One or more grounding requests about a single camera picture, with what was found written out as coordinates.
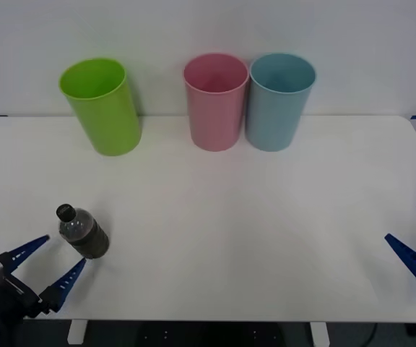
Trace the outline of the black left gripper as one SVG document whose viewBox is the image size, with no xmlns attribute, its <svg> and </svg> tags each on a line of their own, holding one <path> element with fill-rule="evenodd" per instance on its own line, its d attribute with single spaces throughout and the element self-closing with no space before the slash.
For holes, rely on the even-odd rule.
<svg viewBox="0 0 416 347">
<path fill-rule="evenodd" d="M 0 318 L 36 318 L 41 313 L 58 312 L 76 283 L 86 264 L 82 258 L 71 270 L 48 286 L 39 296 L 12 273 L 31 255 L 50 239 L 41 236 L 16 249 L 0 254 L 1 285 Z"/>
</svg>

